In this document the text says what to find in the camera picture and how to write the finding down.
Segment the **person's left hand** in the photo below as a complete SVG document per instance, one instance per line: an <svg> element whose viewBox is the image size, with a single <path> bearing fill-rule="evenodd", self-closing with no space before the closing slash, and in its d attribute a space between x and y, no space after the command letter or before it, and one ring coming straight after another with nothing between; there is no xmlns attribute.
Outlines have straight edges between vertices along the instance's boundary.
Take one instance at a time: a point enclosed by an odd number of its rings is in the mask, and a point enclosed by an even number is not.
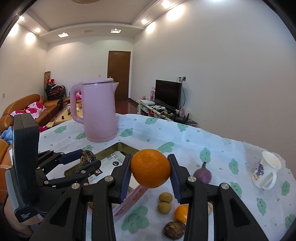
<svg viewBox="0 0 296 241"><path fill-rule="evenodd" d="M15 216L9 197L7 197L4 204L4 217L9 226L20 237L31 237L34 233L31 226L38 225L44 219L40 214L37 214L24 222L19 222Z"/></svg>

